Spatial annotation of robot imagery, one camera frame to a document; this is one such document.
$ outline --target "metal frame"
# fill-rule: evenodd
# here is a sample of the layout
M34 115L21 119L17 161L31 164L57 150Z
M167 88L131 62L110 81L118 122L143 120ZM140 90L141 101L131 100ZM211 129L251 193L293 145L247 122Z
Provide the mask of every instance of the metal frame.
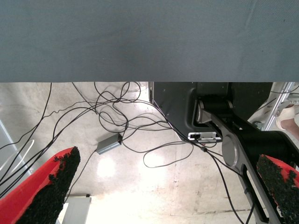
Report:
M2 145L6 145L6 144L12 144L14 141L12 140L12 138L10 137L7 129L5 128L4 124L2 123L2 121L0 120L0 142ZM4 172L6 171L6 169L8 168L10 162L12 161L11 156L16 154L16 152L18 152L18 148L15 146L15 144L12 144L10 146L8 146L5 150L1 150L0 153L0 165L3 165L5 162L8 163L6 165L4 165L4 167L2 168L2 170L0 170L0 176L4 175ZM22 159L21 154L19 154L16 158L16 161L14 162L14 166L16 166L20 161L21 164L20 165L24 165L25 161ZM24 171L28 168L28 166L24 166L21 171ZM22 181L24 181L27 177L29 177L32 174L32 168L30 168L25 174L24 176L17 182L17 184L10 189L10 191L8 191L5 195L9 194L14 188L16 188L20 183L22 183ZM7 181L6 183L4 183L2 186L0 186L0 190L4 190L7 186L9 186L12 183L13 179Z
M62 224L85 224L92 199L89 195L85 197L73 196L66 201L68 203Z
M281 111L289 105L289 103L284 103L285 100L288 98L289 93L283 93L283 92L289 92L293 86L295 85L295 82L286 82L283 84L281 89L278 92L278 96L275 100L274 106L272 107L269 116L266 119L266 122L264 123L262 127L262 131L268 131L271 128L271 125L275 119L275 117L279 116Z

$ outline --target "gray box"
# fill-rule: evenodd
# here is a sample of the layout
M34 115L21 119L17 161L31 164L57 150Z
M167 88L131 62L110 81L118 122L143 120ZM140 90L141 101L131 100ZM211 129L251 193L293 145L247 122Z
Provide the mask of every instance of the gray box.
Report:
M111 137L109 137L103 141L100 141L98 143L98 147L97 147L96 151L98 154L101 155L117 146L120 146L121 141L122 141L122 136L119 133L112 135Z

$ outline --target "gray power adapter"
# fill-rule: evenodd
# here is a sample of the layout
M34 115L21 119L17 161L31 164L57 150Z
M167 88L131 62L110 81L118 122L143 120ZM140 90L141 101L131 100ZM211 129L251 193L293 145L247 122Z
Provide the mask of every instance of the gray power adapter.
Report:
M100 141L98 143L96 152L101 155L115 147L120 146L121 141L122 141L122 136L119 133L112 135L111 137L109 137L103 141Z

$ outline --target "gray fabric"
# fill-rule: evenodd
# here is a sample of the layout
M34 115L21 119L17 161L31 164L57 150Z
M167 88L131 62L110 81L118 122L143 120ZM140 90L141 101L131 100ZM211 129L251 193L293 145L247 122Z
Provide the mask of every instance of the gray fabric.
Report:
M299 1L1 1L0 82L299 81Z

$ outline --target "black foam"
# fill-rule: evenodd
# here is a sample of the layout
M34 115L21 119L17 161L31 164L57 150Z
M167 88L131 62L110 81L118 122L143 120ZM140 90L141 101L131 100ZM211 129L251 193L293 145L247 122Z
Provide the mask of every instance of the black foam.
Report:
M296 174L290 171L289 178L284 181L282 168L266 156L260 156L257 171L275 199L286 224L299 224L299 189L294 184Z
M61 166L56 177L49 175L52 184L45 186L36 194L31 205L16 222L17 224L56 223L63 208L64 198L80 163L80 153L78 148L74 147L69 156L56 157L55 160L59 160Z

